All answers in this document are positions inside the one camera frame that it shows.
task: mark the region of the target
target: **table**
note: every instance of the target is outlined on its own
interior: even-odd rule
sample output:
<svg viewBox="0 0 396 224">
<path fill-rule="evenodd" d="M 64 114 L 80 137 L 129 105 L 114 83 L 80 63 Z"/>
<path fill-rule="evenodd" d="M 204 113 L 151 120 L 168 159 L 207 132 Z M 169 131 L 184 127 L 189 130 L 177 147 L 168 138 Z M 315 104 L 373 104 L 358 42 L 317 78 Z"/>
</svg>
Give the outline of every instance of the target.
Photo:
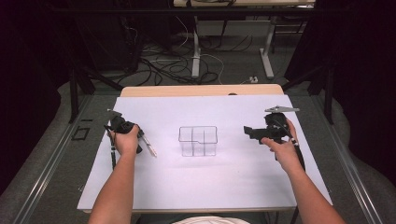
<svg viewBox="0 0 396 224">
<path fill-rule="evenodd" d="M 125 88 L 114 109 L 123 113 L 125 119 L 139 123 L 158 153 L 158 158 L 151 157 L 141 144 L 144 150 L 135 162 L 134 212 L 294 208 L 289 179 L 274 154 L 243 133 L 242 124 L 262 128 L 264 108 L 277 104 L 291 106 L 289 97 L 277 85 Z M 296 126 L 308 175 L 331 203 L 295 113 L 288 113 L 287 117 Z M 218 127 L 216 156 L 181 156 L 178 127 L 196 122 Z M 79 210 L 91 211 L 100 188 L 111 174 L 109 146 L 104 134 L 78 203 Z"/>
<path fill-rule="evenodd" d="M 186 7 L 187 0 L 174 0 L 175 7 Z M 205 3 L 191 0 L 192 7 L 226 7 L 228 2 Z M 233 7 L 286 7 L 306 6 L 315 4 L 315 0 L 236 0 Z M 192 77 L 199 76 L 201 49 L 199 48 L 198 35 L 221 35 L 223 21 L 198 21 L 195 17 L 196 29 L 194 32 L 194 56 L 192 61 Z M 269 21 L 228 21 L 224 35 L 255 35 L 265 36 L 264 48 L 260 49 L 262 64 L 267 78 L 274 78 L 274 72 L 268 58 L 269 48 L 276 27 L 276 17 Z"/>
</svg>

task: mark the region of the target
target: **black curtain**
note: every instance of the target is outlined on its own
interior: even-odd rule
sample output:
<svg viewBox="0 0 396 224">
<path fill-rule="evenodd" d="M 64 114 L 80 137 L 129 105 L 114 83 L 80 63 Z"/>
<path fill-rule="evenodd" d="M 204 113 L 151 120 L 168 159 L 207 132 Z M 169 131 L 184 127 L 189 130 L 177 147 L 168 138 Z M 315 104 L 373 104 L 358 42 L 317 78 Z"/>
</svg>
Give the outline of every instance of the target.
<svg viewBox="0 0 396 224">
<path fill-rule="evenodd" d="M 294 80 L 316 65 L 335 65 L 334 98 L 350 124 L 349 149 L 396 186 L 395 4 L 321 0 L 317 7 L 350 12 L 343 17 L 312 18 L 285 77 Z"/>
<path fill-rule="evenodd" d="M 0 193 L 20 170 L 61 102 L 67 69 L 40 8 L 32 1 L 0 3 L 3 123 Z"/>
</svg>

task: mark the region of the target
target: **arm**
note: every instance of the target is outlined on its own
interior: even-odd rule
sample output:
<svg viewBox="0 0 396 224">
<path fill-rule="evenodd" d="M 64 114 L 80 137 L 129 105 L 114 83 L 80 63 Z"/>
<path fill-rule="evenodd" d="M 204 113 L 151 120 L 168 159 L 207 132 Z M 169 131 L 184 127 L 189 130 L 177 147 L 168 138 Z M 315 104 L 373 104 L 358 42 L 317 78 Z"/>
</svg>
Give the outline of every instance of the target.
<svg viewBox="0 0 396 224">
<path fill-rule="evenodd" d="M 135 125 L 127 134 L 112 134 L 120 159 L 96 198 L 89 223 L 131 223 L 138 131 Z"/>
<path fill-rule="evenodd" d="M 297 141 L 294 125 L 289 120 L 288 124 L 291 135 Z M 263 138 L 262 142 L 275 152 L 287 173 L 303 223 L 345 223 L 305 173 L 291 141 L 278 144 L 272 139 Z"/>
</svg>

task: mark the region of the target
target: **clear acrylic box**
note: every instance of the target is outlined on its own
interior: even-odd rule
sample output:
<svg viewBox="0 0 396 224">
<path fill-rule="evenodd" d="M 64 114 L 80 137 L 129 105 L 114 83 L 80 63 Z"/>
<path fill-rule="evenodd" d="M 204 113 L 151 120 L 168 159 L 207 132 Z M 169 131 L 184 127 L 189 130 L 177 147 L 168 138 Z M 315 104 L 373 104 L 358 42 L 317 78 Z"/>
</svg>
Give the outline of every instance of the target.
<svg viewBox="0 0 396 224">
<path fill-rule="evenodd" d="M 216 156 L 218 128 L 215 126 L 180 127 L 178 141 L 185 157 Z"/>
</svg>

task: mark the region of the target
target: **white sheet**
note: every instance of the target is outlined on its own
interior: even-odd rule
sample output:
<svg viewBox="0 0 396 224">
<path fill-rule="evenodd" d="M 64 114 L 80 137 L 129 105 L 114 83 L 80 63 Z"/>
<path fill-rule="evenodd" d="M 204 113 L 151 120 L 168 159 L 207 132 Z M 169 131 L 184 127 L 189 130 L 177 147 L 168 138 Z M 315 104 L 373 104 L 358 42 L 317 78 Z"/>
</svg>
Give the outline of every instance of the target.
<svg viewBox="0 0 396 224">
<path fill-rule="evenodd" d="M 292 107 L 287 95 L 118 98 L 114 110 L 139 124 L 158 153 L 158 158 L 151 157 L 140 142 L 143 152 L 135 162 L 134 210 L 296 206 L 289 179 L 274 154 L 249 139 L 243 129 L 265 128 L 264 109 L 276 105 Z M 332 203 L 295 113 L 285 115 L 296 126 L 306 172 Z M 218 127 L 216 156 L 182 157 L 181 126 Z M 104 134 L 78 209 L 92 209 L 111 172 L 110 143 Z"/>
</svg>

